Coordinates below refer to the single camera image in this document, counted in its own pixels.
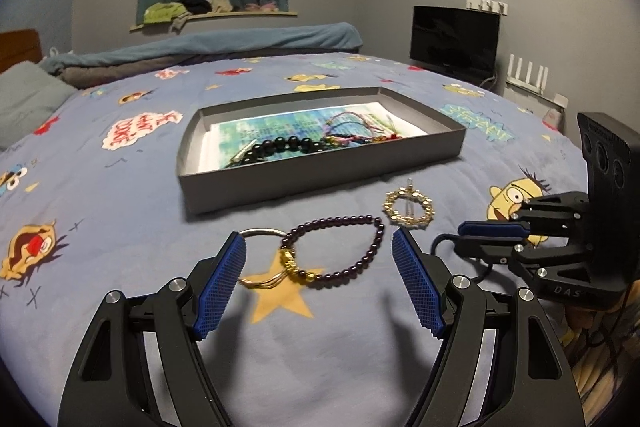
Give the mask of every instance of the open box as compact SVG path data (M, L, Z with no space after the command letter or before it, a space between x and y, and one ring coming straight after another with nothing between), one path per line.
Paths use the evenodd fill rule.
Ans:
M379 103L423 134L227 169L210 169L203 161L210 129L217 124L364 103ZM439 111L379 87L254 98L198 110L180 142L177 175L187 209L202 214L454 158L460 154L465 132L464 126Z

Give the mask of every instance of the windowsill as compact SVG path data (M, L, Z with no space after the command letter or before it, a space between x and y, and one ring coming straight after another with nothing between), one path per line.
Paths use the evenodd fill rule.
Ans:
M298 12L229 12L229 13L203 13L202 15L189 15L187 22L201 19L216 19L218 17L297 17ZM143 28L152 28L161 25L169 25L170 22L161 22L156 24L140 24L129 28L130 32L141 30Z

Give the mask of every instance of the blue textured gripper pad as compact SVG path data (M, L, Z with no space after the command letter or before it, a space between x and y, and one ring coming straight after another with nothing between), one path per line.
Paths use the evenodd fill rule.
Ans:
M476 237L529 237L529 230L520 223L508 221L465 221L458 227L458 235L473 235Z
M404 237L402 230L394 232L391 251L404 286L414 303L420 324L429 328L434 337L439 337L445 324L441 313L440 294L436 290L417 253Z
M220 324L245 261L246 243L244 237L238 235L222 254L222 259L198 300L198 318L193 326L197 340L205 339L207 333L214 331Z

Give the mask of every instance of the black monitor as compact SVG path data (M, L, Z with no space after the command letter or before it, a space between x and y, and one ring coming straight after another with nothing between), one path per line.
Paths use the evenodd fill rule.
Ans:
M476 86L495 74L500 16L463 8L414 7L412 60Z

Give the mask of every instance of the pillow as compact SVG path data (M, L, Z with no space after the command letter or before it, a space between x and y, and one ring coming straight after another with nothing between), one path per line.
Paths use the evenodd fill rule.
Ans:
M49 120L76 91L33 62L0 73L0 152Z

